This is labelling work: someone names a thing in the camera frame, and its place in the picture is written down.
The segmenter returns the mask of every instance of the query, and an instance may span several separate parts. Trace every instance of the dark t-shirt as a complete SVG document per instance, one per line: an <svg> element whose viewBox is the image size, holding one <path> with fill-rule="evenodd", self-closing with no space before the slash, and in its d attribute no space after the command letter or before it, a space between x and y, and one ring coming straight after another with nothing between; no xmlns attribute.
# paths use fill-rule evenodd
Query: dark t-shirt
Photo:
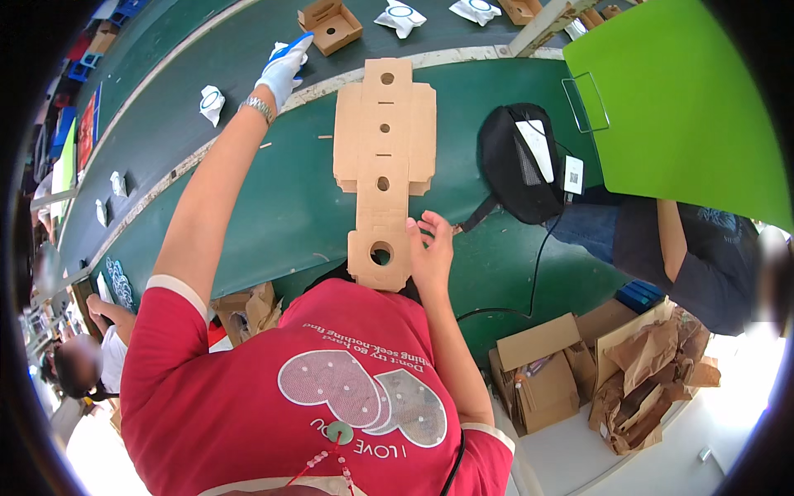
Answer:
<svg viewBox="0 0 794 496"><path fill-rule="evenodd" d="M687 255L673 283L661 257L656 200L628 198L615 226L615 267L656 285L708 330L744 332L755 293L757 231L745 217L678 204Z"/></svg>

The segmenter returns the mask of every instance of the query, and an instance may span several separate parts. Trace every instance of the mesh pocket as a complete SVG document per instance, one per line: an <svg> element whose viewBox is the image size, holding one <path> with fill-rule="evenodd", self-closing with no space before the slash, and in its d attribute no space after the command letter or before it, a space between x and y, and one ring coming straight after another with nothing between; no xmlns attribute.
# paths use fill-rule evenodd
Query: mesh pocket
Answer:
<svg viewBox="0 0 794 496"><path fill-rule="evenodd" d="M516 136L513 136L513 142L515 143L515 151L518 155L518 163L521 166L521 177L524 179L524 184L527 186L542 184L538 168L532 164L530 157L526 156L521 141Z"/></svg>

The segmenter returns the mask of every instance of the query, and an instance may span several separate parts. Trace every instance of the red t-shirt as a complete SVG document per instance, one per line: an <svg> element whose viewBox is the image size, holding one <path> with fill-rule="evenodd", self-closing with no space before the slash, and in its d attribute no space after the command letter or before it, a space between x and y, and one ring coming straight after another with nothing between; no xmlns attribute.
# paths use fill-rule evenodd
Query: red t-shirt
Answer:
<svg viewBox="0 0 794 496"><path fill-rule="evenodd" d="M330 279L295 299L279 328L207 353L206 307L170 276L150 280L121 377L121 436L153 494L224 494L284 486L353 427L296 484L349 494L439 494L465 432L450 494L502 496L514 445L461 426L434 370L423 308L398 294Z"/></svg>

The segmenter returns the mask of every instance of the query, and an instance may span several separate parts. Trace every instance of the wristwatch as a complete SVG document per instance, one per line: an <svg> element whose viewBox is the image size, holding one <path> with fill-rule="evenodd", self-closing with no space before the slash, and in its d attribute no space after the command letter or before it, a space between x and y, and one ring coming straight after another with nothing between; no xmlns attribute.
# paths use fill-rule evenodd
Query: wristwatch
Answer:
<svg viewBox="0 0 794 496"><path fill-rule="evenodd" d="M245 105L259 110L259 113L261 113L264 116L265 121L268 123L268 127L270 127L273 124L273 120L276 117L273 115L273 111L270 110L270 106L267 103L262 102L257 97L248 97L240 104L239 107L237 107L237 112L239 112L240 109L243 108L243 106Z"/></svg>

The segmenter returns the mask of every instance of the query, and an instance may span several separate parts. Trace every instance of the blue jeans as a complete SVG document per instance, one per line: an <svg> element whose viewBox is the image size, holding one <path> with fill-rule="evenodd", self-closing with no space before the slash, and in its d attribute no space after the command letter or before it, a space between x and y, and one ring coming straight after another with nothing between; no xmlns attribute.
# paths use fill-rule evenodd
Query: blue jeans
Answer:
<svg viewBox="0 0 794 496"><path fill-rule="evenodd" d="M545 222L546 231L558 241L578 244L602 262L612 265L612 238L620 207L605 205L567 205L561 216Z"/></svg>

